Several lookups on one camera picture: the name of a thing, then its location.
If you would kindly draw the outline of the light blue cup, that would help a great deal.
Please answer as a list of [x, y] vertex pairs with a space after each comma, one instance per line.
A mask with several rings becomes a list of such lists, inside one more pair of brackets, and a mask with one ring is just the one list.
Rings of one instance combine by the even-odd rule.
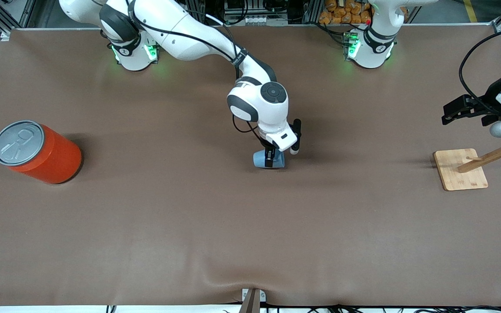
[[[257, 168], [273, 169], [264, 167], [264, 150], [257, 151], [253, 154], [253, 164]], [[276, 166], [274, 167], [274, 169], [284, 168], [285, 166], [286, 165], [285, 165], [284, 153], [277, 149]]]

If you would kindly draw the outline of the wooden cup rack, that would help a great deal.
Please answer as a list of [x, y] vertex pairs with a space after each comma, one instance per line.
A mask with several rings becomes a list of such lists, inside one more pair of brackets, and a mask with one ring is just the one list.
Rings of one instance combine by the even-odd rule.
[[501, 147], [479, 156], [475, 149], [439, 150], [433, 154], [445, 191], [488, 187], [483, 166], [501, 159]]

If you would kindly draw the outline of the brown table mat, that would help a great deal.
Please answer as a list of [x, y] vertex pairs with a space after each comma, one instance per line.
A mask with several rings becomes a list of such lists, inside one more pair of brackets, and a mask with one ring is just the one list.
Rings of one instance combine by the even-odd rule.
[[316, 27], [236, 27], [302, 120], [301, 149], [257, 169], [231, 124], [234, 69], [160, 53], [119, 66], [97, 30], [0, 42], [0, 131], [32, 120], [82, 151], [47, 184], [0, 164], [0, 306], [231, 303], [501, 306], [501, 160], [483, 190], [443, 190], [433, 153], [501, 146], [443, 126], [458, 67], [491, 26], [405, 26], [364, 70]]

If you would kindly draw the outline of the white connector block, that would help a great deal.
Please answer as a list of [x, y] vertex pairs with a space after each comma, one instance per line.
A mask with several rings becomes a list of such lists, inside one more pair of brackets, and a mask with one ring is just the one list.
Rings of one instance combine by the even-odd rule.
[[273, 25], [279, 21], [284, 21], [278, 15], [248, 15], [244, 18], [245, 26], [268, 26]]

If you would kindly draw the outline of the pile of orange bags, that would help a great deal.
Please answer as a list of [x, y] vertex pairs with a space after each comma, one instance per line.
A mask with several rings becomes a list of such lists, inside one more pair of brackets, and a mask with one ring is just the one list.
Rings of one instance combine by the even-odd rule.
[[320, 24], [367, 24], [399, 27], [407, 6], [416, 0], [323, 0], [323, 8], [311, 22]]

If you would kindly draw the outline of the orange can grey lid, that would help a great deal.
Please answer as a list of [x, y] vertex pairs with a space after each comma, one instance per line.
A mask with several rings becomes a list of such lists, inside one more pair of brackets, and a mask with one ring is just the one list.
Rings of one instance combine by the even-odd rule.
[[47, 184], [71, 180], [82, 166], [77, 144], [46, 125], [21, 120], [0, 131], [0, 164]]

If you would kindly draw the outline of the metal table bracket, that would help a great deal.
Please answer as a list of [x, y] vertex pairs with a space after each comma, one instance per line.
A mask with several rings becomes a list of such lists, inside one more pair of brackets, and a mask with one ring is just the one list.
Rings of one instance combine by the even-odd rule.
[[[267, 302], [266, 292], [260, 289], [254, 289], [254, 290], [255, 290], [255, 295], [259, 297], [259, 301], [261, 303], [266, 303]], [[242, 289], [242, 302], [245, 301], [245, 298], [250, 293], [251, 293], [250, 289]]]

